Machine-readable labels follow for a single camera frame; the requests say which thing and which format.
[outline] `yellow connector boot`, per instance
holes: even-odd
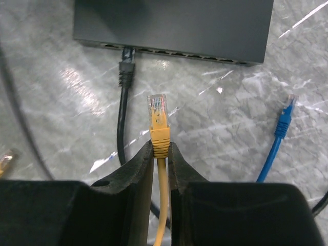
[[[149,132],[154,149],[154,158],[157,159],[160,196],[159,224],[154,246],[160,246],[165,232],[169,202],[169,184],[166,173],[165,158],[169,155],[170,127],[168,125],[168,112],[165,95],[149,96],[148,106],[151,124]]]

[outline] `cable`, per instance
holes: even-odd
[[[269,172],[269,170],[272,166],[273,160],[275,159],[275,157],[277,155],[277,152],[278,152],[279,146],[281,144],[281,141],[282,141],[281,137],[276,137],[275,138],[275,141],[273,142],[273,145],[270,149],[269,155],[266,158],[263,169],[262,169],[260,175],[258,176],[256,182],[264,182],[264,180],[267,177],[268,172]]]
[[[165,158],[157,159],[160,214],[154,246],[160,246],[165,232],[166,218],[168,217],[169,189],[168,175],[166,173]]]
[[[128,94],[129,89],[122,87],[117,122],[117,155],[121,165],[124,165],[126,163],[124,153],[124,125],[128,104]]]
[[[276,154],[278,152],[281,141],[286,137],[288,127],[291,124],[292,114],[293,114],[297,99],[298,99],[298,96],[296,96],[296,95],[288,96],[288,103],[287,103],[286,107],[282,110],[281,115],[278,120],[278,124],[277,124],[276,131],[275,131],[275,137],[276,137],[275,141],[271,147],[269,155],[265,161],[263,169],[262,169],[260,175],[258,176],[256,182],[264,182],[265,178],[268,175],[268,172],[269,172],[269,170],[272,166],[272,163],[276,157]]]
[[[150,138],[154,149],[154,158],[157,159],[160,214],[154,246],[160,246],[165,232],[166,218],[168,215],[169,189],[166,173],[165,159],[169,155],[170,127],[167,122],[167,106],[165,95],[153,95],[148,97],[150,112]]]
[[[124,153],[124,126],[127,113],[129,88],[133,82],[135,62],[135,50],[131,47],[125,47],[122,51],[122,61],[119,63],[119,85],[122,87],[121,99],[119,103],[118,121],[117,121],[117,155],[121,166],[126,163]],[[159,218],[159,208],[153,203],[150,203],[150,211]],[[170,220],[167,219],[166,227],[171,228]]]
[[[327,205],[328,205],[328,192],[312,208],[312,215],[313,215],[313,217],[316,217]]]
[[[2,50],[0,43],[0,89],[4,93],[4,102],[6,107],[11,109],[14,116],[15,123],[18,125],[20,132],[23,135],[23,140],[26,146],[30,149],[32,157],[34,159],[35,167],[38,169],[38,173],[44,180],[54,180],[51,172],[47,168],[45,162],[42,159],[40,151],[33,139],[32,132],[27,124],[24,114],[20,108],[18,102],[18,94],[14,86],[14,80],[12,74],[7,65],[5,54]]]

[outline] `transparent rj45 connector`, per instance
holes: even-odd
[[[153,118],[156,119],[156,126],[168,127],[168,110],[166,96],[164,94],[148,96],[149,121],[151,129],[154,128]]]

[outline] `connector pins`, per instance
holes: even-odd
[[[6,171],[6,169],[10,166],[10,163],[16,157],[15,153],[12,150],[8,150],[0,160],[0,177]]]

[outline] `ethernet port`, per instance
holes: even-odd
[[[182,54],[182,53],[172,53],[172,55],[176,55],[176,56],[183,56],[185,57],[186,55]]]
[[[217,60],[215,57],[203,57],[204,60]]]
[[[164,54],[164,55],[168,55],[169,54],[169,52],[166,52],[166,51],[163,51],[163,50],[155,51],[155,53],[157,53],[157,54]]]
[[[149,50],[149,49],[138,49],[138,51],[142,51],[142,52],[152,52],[152,51]]]
[[[229,60],[229,59],[221,59],[220,62],[223,62],[223,63],[233,63],[234,61],[233,60]]]
[[[201,56],[199,56],[199,55],[188,55],[188,57],[190,57],[190,58],[201,59]]]

